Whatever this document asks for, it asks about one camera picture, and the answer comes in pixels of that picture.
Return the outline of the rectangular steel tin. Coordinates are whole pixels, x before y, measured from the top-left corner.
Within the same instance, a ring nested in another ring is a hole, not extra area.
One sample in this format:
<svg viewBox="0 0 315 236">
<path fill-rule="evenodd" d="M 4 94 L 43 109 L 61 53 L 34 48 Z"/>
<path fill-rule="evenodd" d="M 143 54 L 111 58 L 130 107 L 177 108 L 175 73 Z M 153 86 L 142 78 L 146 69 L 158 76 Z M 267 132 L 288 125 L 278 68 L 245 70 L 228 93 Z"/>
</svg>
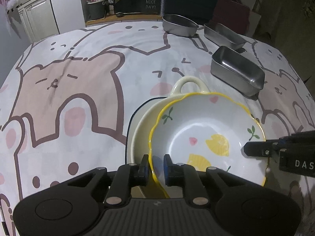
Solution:
<svg viewBox="0 0 315 236">
<path fill-rule="evenodd" d="M 214 21 L 204 24 L 204 36 L 218 46 L 226 46 L 233 50 L 242 48 L 247 42 L 230 28 Z"/>
<path fill-rule="evenodd" d="M 264 71 L 226 46 L 219 47 L 212 55 L 210 72 L 247 97 L 257 95 L 264 88 Z"/>
</svg>

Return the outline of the yellow-rimmed lemon bowl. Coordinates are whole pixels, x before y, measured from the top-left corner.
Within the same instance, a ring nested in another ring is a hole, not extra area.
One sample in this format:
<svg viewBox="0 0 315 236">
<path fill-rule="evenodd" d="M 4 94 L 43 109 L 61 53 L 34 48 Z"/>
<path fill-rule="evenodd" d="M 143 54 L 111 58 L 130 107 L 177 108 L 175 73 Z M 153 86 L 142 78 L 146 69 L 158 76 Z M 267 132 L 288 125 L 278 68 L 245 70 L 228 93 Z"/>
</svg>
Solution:
<svg viewBox="0 0 315 236">
<path fill-rule="evenodd" d="M 182 190 L 166 186 L 163 157 L 175 164 L 188 164 L 198 171 L 217 167 L 233 175 L 264 185 L 266 158 L 251 158 L 247 142 L 265 141 L 265 133 L 250 110 L 226 95 L 186 94 L 165 105 L 148 137 L 153 180 L 167 198 L 179 198 Z"/>
</svg>

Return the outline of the grey trash bin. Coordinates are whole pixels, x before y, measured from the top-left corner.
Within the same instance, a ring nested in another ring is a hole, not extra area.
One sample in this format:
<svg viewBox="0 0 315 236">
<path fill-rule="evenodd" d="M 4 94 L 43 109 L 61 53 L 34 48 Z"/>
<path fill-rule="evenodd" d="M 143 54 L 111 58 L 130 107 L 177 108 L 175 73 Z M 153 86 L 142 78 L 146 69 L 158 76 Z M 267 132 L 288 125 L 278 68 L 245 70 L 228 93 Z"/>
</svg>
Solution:
<svg viewBox="0 0 315 236">
<path fill-rule="evenodd" d="M 88 9 L 90 12 L 91 20 L 98 20 L 98 19 L 104 18 L 106 15 L 106 2 L 99 1 L 99 2 L 88 3 Z"/>
</svg>

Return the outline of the bear print tablecloth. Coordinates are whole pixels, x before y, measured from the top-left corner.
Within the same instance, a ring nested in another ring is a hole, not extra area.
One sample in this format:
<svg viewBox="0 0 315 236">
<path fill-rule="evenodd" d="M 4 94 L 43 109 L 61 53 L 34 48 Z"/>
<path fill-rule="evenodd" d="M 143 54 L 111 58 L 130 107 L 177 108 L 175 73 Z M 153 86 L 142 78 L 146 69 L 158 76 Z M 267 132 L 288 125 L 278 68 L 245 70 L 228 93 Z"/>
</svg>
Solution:
<svg viewBox="0 0 315 236">
<path fill-rule="evenodd" d="M 145 101 L 170 95 L 185 76 L 246 106 L 267 138 L 314 129 L 314 98 L 277 49 L 246 38 L 241 54 L 265 72 L 257 100 L 214 77 L 217 45 L 202 27 L 192 38 L 156 21 L 118 22 L 31 44 L 1 86 L 1 235 L 17 235 L 13 209 L 33 193 L 95 167 L 110 171 L 147 154 L 127 130 Z"/>
</svg>

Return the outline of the dark blue cushion chair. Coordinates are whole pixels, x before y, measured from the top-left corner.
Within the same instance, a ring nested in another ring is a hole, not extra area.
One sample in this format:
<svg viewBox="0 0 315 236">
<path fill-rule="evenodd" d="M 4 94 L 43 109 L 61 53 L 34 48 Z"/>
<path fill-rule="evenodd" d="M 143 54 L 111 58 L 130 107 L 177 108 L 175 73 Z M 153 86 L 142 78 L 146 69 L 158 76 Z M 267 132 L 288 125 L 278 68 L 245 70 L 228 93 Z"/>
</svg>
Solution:
<svg viewBox="0 0 315 236">
<path fill-rule="evenodd" d="M 164 0 L 163 14 L 177 14 L 198 25 L 208 23 L 218 0 Z"/>
</svg>

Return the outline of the white kitchen cabinet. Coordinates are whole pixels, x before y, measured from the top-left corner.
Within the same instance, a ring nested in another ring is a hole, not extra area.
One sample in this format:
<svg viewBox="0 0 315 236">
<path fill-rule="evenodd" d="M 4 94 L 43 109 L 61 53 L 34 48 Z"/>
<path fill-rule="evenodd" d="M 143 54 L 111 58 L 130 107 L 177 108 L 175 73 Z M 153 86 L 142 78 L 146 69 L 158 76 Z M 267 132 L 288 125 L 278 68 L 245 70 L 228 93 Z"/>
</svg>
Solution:
<svg viewBox="0 0 315 236">
<path fill-rule="evenodd" d="M 31 43 L 59 34 L 50 0 L 30 0 L 18 12 Z"/>
</svg>

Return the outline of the wooden low drawer bench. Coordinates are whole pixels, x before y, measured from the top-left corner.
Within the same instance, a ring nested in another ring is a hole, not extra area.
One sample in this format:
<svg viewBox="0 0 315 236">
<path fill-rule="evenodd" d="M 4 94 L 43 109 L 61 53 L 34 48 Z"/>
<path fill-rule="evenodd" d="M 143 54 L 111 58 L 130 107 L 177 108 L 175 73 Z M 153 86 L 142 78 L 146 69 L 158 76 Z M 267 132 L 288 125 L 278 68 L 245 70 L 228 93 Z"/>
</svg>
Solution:
<svg viewBox="0 0 315 236">
<path fill-rule="evenodd" d="M 160 15 L 149 15 L 149 14 L 127 14 L 122 17 L 117 17 L 116 15 L 107 15 L 105 18 L 90 20 L 85 23 L 85 26 L 101 25 L 108 22 L 132 22 L 132 21 L 161 21 L 162 16 Z"/>
</svg>

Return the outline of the round steel pan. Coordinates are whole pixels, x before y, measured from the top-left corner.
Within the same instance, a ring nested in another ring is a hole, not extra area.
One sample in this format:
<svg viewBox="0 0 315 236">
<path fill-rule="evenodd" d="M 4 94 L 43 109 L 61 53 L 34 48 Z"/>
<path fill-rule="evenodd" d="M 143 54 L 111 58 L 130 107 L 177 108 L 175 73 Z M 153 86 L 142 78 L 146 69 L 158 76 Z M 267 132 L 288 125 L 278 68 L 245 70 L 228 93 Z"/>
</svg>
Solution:
<svg viewBox="0 0 315 236">
<path fill-rule="evenodd" d="M 165 14 L 162 26 L 165 32 L 181 37 L 193 37 L 199 27 L 194 21 L 177 14 Z"/>
</svg>

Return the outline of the white square leaf plate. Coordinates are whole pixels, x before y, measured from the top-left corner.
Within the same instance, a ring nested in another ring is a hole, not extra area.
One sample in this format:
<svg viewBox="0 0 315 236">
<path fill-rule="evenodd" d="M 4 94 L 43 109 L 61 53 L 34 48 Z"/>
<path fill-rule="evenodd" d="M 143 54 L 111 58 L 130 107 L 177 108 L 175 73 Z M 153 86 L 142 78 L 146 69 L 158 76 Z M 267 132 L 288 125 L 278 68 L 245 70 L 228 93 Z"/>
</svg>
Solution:
<svg viewBox="0 0 315 236">
<path fill-rule="evenodd" d="M 152 107 L 154 104 L 156 104 L 157 102 L 159 102 L 162 99 L 165 99 L 165 97 L 156 97 L 156 98 L 149 99 L 149 100 L 145 101 L 143 104 L 141 104 L 135 110 L 135 112 L 131 116 L 131 119 L 129 121 L 128 130 L 127 130 L 127 143 L 125 146 L 126 153 L 129 153 L 131 150 L 131 142 L 133 139 L 133 135 L 134 135 L 134 132 L 135 132 L 140 120 L 142 119 L 142 117 L 144 116 L 144 114 L 146 113 L 146 111 L 150 107 Z"/>
</svg>

